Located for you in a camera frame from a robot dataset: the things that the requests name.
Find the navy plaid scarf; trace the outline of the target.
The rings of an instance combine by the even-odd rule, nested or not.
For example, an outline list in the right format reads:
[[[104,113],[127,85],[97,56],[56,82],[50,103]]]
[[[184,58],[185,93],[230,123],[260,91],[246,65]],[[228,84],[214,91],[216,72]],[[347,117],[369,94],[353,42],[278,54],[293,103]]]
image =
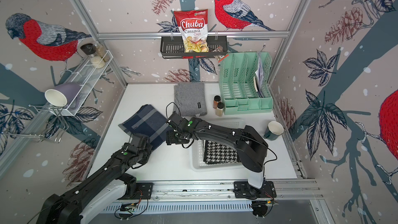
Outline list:
[[[172,128],[167,119],[152,105],[143,105],[132,117],[118,125],[128,136],[146,135],[150,139],[152,150],[156,150],[166,141],[167,131]]]

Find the black white houndstooth scarf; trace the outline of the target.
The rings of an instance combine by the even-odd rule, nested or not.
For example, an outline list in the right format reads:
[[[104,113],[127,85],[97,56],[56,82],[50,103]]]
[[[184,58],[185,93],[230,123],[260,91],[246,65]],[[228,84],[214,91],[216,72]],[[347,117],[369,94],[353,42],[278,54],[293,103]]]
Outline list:
[[[209,165],[240,163],[235,149],[213,141],[205,141],[203,161]]]

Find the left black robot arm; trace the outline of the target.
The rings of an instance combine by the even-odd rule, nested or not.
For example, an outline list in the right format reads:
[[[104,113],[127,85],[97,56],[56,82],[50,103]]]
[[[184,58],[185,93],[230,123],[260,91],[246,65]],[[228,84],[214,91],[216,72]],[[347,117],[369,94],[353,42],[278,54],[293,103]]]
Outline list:
[[[119,199],[149,200],[152,183],[138,183],[127,173],[145,165],[152,152],[148,136],[135,134],[105,164],[73,189],[51,195],[38,214],[38,224],[87,224]]]

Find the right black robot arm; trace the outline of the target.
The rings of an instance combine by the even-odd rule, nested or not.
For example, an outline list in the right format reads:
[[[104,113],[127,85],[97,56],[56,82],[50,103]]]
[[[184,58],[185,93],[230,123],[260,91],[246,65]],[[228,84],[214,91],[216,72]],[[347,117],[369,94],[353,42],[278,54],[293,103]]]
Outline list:
[[[260,189],[264,184],[264,161],[268,144],[252,127],[227,128],[198,117],[187,120],[177,113],[166,122],[172,129],[166,133],[166,144],[187,144],[190,140],[213,141],[236,150],[242,165],[251,171],[248,184]]]

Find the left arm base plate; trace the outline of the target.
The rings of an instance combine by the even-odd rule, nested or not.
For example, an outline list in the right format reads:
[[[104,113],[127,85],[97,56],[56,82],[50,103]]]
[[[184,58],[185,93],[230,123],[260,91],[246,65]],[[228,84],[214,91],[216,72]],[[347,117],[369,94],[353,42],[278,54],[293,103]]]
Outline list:
[[[127,186],[122,200],[151,199],[154,183],[131,183]]]

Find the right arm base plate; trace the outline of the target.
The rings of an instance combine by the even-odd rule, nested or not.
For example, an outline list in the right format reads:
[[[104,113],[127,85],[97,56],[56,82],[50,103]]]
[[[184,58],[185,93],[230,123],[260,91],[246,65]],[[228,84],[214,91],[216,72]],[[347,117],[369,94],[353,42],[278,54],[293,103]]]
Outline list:
[[[276,189],[272,181],[263,181],[260,189],[249,185],[247,181],[235,181],[233,192],[237,199],[256,200],[259,198],[274,199],[277,197]]]

